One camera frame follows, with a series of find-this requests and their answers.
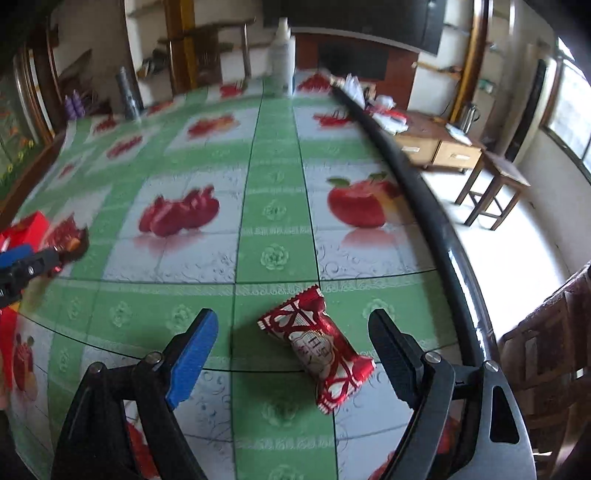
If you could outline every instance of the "plastic bottle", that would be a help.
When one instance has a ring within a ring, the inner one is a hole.
[[[286,18],[279,19],[275,39],[269,48],[271,59],[271,83],[275,96],[291,96],[294,92],[294,73],[296,72],[296,40]]]
[[[74,105],[76,116],[78,118],[84,118],[86,116],[86,111],[84,110],[84,105],[82,105],[82,99],[80,98],[78,90],[72,92],[72,104]]]
[[[72,99],[67,95],[64,98],[64,109],[66,110],[68,120],[76,120],[76,118],[78,118],[76,116],[76,111],[74,110],[74,104],[72,103]]]

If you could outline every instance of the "window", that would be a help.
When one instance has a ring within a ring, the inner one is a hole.
[[[548,106],[548,133],[591,181],[591,86],[558,39],[558,71]]]

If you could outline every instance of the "wooden stool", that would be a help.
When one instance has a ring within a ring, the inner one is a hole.
[[[486,192],[473,192],[470,188],[474,185],[474,182],[483,168],[492,173],[492,182],[486,189]],[[509,185],[515,189],[515,194],[505,209],[501,207],[501,204],[496,199],[496,195],[499,193],[503,185]],[[530,187],[530,183],[510,161],[494,153],[483,152],[478,163],[474,167],[474,170],[472,170],[466,185],[464,185],[460,196],[456,200],[456,203],[461,205],[466,198],[466,195],[470,195],[470,198],[475,205],[474,210],[472,210],[472,213],[464,225],[470,226],[474,223],[474,220],[476,220],[478,215],[485,215],[487,217],[496,218],[495,224],[491,227],[491,230],[496,230],[503,220],[505,220],[507,215],[509,215],[509,212],[513,207],[517,205],[521,193],[523,193],[528,187]],[[493,201],[496,203],[497,207],[499,207],[499,210],[501,211],[500,215],[494,215],[493,213],[488,213],[486,211]]]

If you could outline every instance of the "red candy package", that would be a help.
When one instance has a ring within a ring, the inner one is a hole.
[[[261,330],[285,340],[318,379],[316,404],[329,414],[357,391],[375,363],[359,355],[332,319],[320,287],[314,286],[271,310],[258,321]]]

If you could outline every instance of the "wooden chair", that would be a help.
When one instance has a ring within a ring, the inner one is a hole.
[[[499,341],[540,480],[560,470],[591,420],[589,268]]]
[[[240,29],[244,74],[246,78],[250,78],[252,76],[252,68],[247,29],[249,25],[252,25],[255,22],[255,20],[255,18],[250,18],[243,21],[216,22],[200,25],[183,31],[182,35],[159,39],[158,43],[166,45],[168,51],[168,59],[170,61],[170,84],[173,94],[184,93],[184,89],[181,87],[183,84],[180,79],[177,78],[176,72],[178,71],[178,68],[176,68],[175,63],[183,60],[186,62],[186,59],[180,59],[179,55],[174,54],[176,51],[174,47],[177,43],[184,42],[186,38],[190,38],[193,41],[196,64],[196,71],[194,72],[196,87],[214,85],[222,82],[222,63],[220,60],[221,48],[218,34],[220,30],[228,28]]]
[[[529,317],[499,341],[501,364],[514,392],[553,381],[575,370],[569,322],[570,293]]]

